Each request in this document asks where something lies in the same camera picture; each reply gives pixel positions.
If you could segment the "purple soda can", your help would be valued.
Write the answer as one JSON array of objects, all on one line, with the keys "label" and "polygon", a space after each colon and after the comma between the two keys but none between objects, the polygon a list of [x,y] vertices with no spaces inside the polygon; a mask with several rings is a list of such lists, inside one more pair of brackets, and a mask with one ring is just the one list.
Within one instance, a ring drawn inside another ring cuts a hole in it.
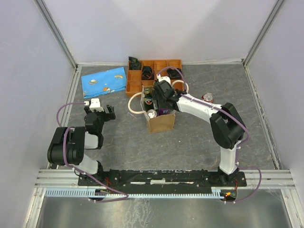
[{"label": "purple soda can", "polygon": [[152,119],[158,116],[157,111],[154,109],[150,109],[147,111],[147,116]]},{"label": "purple soda can", "polygon": [[158,116],[166,115],[166,114],[169,114],[169,113],[170,113],[169,108],[160,108],[158,110]]}]

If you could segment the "brown canvas bag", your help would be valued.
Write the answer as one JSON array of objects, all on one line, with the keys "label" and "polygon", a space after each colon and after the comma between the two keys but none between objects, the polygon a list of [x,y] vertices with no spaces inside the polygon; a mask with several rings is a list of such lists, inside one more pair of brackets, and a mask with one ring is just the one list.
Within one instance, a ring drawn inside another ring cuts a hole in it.
[{"label": "brown canvas bag", "polygon": [[[140,87],[140,91],[133,94],[129,101],[128,101],[128,109],[129,112],[132,114],[142,114],[144,115],[146,122],[147,122],[147,127],[148,127],[148,132],[149,133],[159,133],[159,132],[164,132],[164,131],[169,131],[174,128],[175,124],[175,117],[176,117],[176,111],[170,109],[170,113],[166,115],[161,115],[157,116],[155,118],[150,119],[147,116],[147,112],[144,108],[144,89],[145,88],[150,88],[152,91],[152,96],[153,96],[153,105],[154,105],[154,110],[158,112],[160,108],[166,108],[161,105],[160,101],[158,100],[157,94],[153,88],[154,82],[149,82],[147,84],[142,84]],[[140,98],[140,106],[141,110],[140,111],[135,111],[131,108],[131,103],[135,97]]]}]

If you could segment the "red soda can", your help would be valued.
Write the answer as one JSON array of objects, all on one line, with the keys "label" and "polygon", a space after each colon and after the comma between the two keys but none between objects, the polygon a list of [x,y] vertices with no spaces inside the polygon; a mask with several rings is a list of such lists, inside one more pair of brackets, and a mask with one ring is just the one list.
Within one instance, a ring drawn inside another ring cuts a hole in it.
[{"label": "red soda can", "polygon": [[214,102],[214,96],[213,94],[211,93],[205,93],[201,99],[205,102],[208,102],[208,103],[213,103]]}]

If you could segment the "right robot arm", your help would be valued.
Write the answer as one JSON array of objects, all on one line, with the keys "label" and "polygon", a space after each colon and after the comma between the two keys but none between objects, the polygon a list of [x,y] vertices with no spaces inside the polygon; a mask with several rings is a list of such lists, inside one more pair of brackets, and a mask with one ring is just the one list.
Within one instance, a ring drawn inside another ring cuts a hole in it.
[{"label": "right robot arm", "polygon": [[233,183],[239,171],[237,153],[247,132],[235,106],[231,103],[219,105],[199,100],[185,90],[174,89],[165,80],[157,80],[153,88],[167,108],[191,114],[210,124],[213,138],[220,146],[218,181],[224,186]]}]

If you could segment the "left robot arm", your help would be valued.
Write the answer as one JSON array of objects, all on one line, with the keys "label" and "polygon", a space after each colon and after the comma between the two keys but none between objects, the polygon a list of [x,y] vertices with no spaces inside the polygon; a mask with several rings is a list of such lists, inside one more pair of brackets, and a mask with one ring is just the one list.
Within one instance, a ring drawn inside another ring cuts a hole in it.
[{"label": "left robot arm", "polygon": [[114,107],[107,105],[106,112],[101,106],[90,108],[85,106],[85,125],[72,127],[58,127],[55,130],[47,151],[49,163],[58,166],[69,166],[77,170],[79,183],[101,185],[108,180],[101,162],[85,155],[85,150],[101,149],[104,142],[102,130],[105,122],[116,119]]}]

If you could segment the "green glass bottle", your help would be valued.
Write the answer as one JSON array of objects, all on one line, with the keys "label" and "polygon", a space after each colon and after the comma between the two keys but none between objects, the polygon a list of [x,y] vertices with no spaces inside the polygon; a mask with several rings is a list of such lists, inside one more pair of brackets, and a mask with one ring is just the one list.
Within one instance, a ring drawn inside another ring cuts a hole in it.
[{"label": "green glass bottle", "polygon": [[144,89],[144,108],[146,111],[154,109],[153,96],[150,88]]}]

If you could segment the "black rolled band right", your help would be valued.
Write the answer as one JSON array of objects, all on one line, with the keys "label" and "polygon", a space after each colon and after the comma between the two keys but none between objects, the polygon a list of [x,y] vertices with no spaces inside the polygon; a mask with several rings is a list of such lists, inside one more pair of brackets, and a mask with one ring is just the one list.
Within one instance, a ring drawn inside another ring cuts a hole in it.
[{"label": "black rolled band right", "polygon": [[177,69],[168,68],[167,75],[171,80],[181,80],[181,75],[178,71],[182,73],[182,70],[180,68]]}]

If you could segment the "black rolled band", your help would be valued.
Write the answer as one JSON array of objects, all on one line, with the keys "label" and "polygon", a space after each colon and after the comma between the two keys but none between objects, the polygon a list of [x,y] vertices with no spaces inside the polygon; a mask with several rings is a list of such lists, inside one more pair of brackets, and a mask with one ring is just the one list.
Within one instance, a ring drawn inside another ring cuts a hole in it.
[{"label": "black rolled band", "polygon": [[181,75],[178,71],[182,73],[182,70],[180,68],[177,69],[168,68],[167,75],[171,80],[181,80]]},{"label": "black rolled band", "polygon": [[142,68],[142,80],[153,80],[154,71],[150,66],[143,66]]}]

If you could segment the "blue patterned cloth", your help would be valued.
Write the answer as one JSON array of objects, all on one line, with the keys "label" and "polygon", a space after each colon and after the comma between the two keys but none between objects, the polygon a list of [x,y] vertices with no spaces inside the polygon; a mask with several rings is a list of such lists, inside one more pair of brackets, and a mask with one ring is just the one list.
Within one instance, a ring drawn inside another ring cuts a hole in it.
[{"label": "blue patterned cloth", "polygon": [[81,77],[84,99],[124,91],[127,77],[123,67]]}]

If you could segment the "black rolled band left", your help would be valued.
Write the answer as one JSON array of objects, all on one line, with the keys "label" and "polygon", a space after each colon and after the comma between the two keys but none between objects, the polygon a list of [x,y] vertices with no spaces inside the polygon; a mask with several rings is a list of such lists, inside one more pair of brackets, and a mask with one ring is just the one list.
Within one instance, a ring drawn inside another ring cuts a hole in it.
[{"label": "black rolled band left", "polygon": [[150,66],[143,66],[142,68],[142,80],[153,80],[154,71]]}]

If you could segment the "orange compartment tray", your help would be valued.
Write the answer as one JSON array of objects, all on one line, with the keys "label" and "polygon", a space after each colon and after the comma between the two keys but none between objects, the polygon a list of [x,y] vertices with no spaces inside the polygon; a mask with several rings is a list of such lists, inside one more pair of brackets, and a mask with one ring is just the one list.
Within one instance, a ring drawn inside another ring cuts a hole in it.
[{"label": "orange compartment tray", "polygon": [[157,60],[139,60],[143,66],[150,66],[154,71],[153,80],[142,80],[142,67],[141,70],[130,70],[128,61],[126,95],[131,97],[133,94],[140,91],[142,84],[156,81],[156,75],[160,73],[161,76],[168,76],[168,68],[180,68],[182,70],[182,61],[180,59],[157,59]]}]

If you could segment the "dark patterned rolled fabric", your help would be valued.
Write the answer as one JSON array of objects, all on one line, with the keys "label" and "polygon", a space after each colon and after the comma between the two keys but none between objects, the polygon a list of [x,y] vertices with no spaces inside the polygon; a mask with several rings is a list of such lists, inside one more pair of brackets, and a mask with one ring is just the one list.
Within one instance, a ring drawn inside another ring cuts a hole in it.
[{"label": "dark patterned rolled fabric", "polygon": [[130,70],[141,70],[141,62],[135,57],[128,57]]}]

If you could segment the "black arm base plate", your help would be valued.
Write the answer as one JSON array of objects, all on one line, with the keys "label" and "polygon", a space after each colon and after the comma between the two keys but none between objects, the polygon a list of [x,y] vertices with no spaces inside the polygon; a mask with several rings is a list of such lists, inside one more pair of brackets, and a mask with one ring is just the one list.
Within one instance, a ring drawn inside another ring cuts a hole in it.
[{"label": "black arm base plate", "polygon": [[103,183],[110,187],[110,193],[132,194],[196,194],[211,193],[213,187],[247,186],[244,172],[236,171],[231,176],[224,172],[208,170],[177,171],[101,171],[88,177],[78,175],[78,186],[101,188]]}]

